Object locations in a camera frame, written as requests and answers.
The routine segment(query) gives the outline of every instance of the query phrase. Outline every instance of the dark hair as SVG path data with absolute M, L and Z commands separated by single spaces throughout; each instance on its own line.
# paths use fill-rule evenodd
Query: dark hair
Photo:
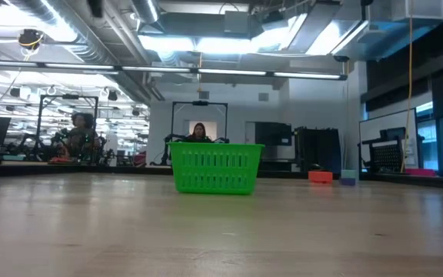
M 85 128 L 92 128 L 93 127 L 93 115 L 89 113 L 84 112 L 77 112 L 74 115 L 71 116 L 71 120 L 73 121 L 73 125 L 76 127 L 75 121 L 76 118 L 81 116 L 83 120 L 85 120 Z
M 202 124 L 202 123 L 200 123 L 200 122 L 199 122 L 198 124 L 196 124 L 196 125 L 194 126 L 194 128 L 192 129 L 192 136 L 193 136 L 193 137 L 196 136 L 194 130 L 196 130 L 196 127 L 198 127 L 198 126 L 201 126 L 201 128 L 203 128 L 203 138 L 205 138 L 205 137 L 206 137 L 206 128 L 205 128 L 205 125 Z

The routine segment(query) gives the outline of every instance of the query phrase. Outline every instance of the green basket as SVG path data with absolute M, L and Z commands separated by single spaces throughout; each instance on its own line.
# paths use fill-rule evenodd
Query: green basket
M 179 192 L 249 195 L 263 145 L 170 142 Z

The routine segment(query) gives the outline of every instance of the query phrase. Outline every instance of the woman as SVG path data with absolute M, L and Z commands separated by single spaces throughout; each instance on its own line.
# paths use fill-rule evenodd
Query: woman
M 95 147 L 99 147 L 97 133 L 93 132 L 93 115 L 88 113 L 75 113 L 71 120 L 74 128 L 68 133 L 67 149 L 71 157 L 79 157 L 82 149 L 92 147 L 92 139 L 94 139 Z
M 206 128 L 202 123 L 196 124 L 192 134 L 185 140 L 185 142 L 212 142 L 209 137 L 206 136 Z

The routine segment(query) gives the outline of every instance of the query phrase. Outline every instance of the red object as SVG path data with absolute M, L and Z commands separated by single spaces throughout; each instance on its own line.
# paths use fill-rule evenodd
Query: red object
M 428 177 L 435 177 L 435 170 L 433 169 L 406 169 L 406 173 L 409 175 L 416 175 L 416 176 L 428 176 Z
M 311 182 L 332 184 L 332 172 L 308 172 L 308 179 Z

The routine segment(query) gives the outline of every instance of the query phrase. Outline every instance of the glass window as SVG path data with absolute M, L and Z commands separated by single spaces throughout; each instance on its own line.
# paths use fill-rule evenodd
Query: glass window
M 433 119 L 433 103 L 429 102 L 416 108 L 418 128 L 418 157 L 423 159 L 424 169 L 438 170 L 437 127 Z

